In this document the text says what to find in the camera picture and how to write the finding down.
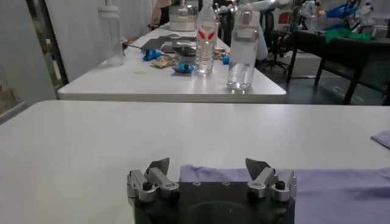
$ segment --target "white table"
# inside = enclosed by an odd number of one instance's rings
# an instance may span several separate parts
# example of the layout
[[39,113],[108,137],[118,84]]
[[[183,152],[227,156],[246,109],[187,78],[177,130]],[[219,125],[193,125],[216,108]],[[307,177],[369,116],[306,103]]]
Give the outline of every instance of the white table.
[[[141,47],[151,38],[172,33],[156,29],[133,45]],[[180,32],[183,37],[195,37],[195,32]],[[228,49],[221,40],[218,47]],[[232,94],[226,88],[229,66],[215,61],[213,75],[207,78],[172,77],[172,68],[157,69],[142,61],[139,49],[128,48],[124,65],[109,68],[103,62],[97,68],[58,91],[64,100],[114,100],[139,102],[217,102],[217,103],[275,103],[284,102],[286,91],[255,70],[253,91]]]
[[376,169],[390,108],[49,101],[0,126],[0,223],[132,223],[126,175],[179,167]]

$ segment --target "lavender fabric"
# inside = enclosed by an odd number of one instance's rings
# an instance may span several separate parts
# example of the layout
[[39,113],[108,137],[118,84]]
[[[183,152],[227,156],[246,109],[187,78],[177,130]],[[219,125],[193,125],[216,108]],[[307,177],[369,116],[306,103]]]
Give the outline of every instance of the lavender fabric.
[[[389,224],[390,168],[297,170],[297,224]],[[246,169],[183,166],[182,182],[250,181]]]
[[390,130],[381,132],[371,137],[371,139],[390,149]]

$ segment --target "plastic water bottle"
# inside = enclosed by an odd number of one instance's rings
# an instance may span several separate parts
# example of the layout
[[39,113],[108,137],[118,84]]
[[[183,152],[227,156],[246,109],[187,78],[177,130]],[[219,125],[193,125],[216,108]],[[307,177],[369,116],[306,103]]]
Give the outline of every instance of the plastic water bottle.
[[231,89],[249,90],[254,76],[260,13],[244,5],[236,12],[230,48],[230,65],[227,86]]
[[215,12],[211,5],[205,5],[197,17],[196,75],[204,76],[213,72],[217,32]]

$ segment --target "clear drinking bottle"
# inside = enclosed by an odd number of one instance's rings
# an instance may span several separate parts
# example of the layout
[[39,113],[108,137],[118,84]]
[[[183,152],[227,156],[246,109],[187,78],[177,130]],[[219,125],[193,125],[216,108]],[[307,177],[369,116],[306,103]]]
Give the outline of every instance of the clear drinking bottle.
[[104,55],[107,63],[112,66],[123,65],[123,50],[119,30],[119,10],[117,6],[99,7]]
[[217,42],[218,27],[211,5],[205,5],[197,17],[195,74],[209,75],[213,72],[213,54]]
[[227,86],[245,91],[250,89],[254,75],[260,12],[250,5],[240,6],[235,16],[230,48],[230,65]]

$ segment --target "table leg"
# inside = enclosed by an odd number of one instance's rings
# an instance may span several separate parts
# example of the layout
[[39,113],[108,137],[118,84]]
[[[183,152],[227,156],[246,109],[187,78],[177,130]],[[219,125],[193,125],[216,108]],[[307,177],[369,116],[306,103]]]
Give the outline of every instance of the table leg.
[[353,93],[355,92],[356,86],[359,83],[359,79],[362,73],[363,73],[363,68],[359,68],[359,70],[355,71],[355,74],[353,75],[353,78],[351,80],[351,84],[348,87],[347,94],[342,103],[343,105],[349,105],[349,103],[351,102]]
[[297,52],[298,52],[298,48],[295,47],[294,51],[292,52],[292,58],[291,58],[290,66],[288,67],[288,74],[287,74],[287,80],[286,80],[287,84],[290,83],[291,76],[293,76],[293,70],[294,70],[295,59],[297,57]]
[[316,80],[314,81],[315,86],[318,86],[318,82],[319,82],[319,79],[321,78],[321,74],[322,74],[322,70],[324,68],[324,65],[325,65],[325,59],[322,58],[321,63],[319,64],[319,67],[318,67]]

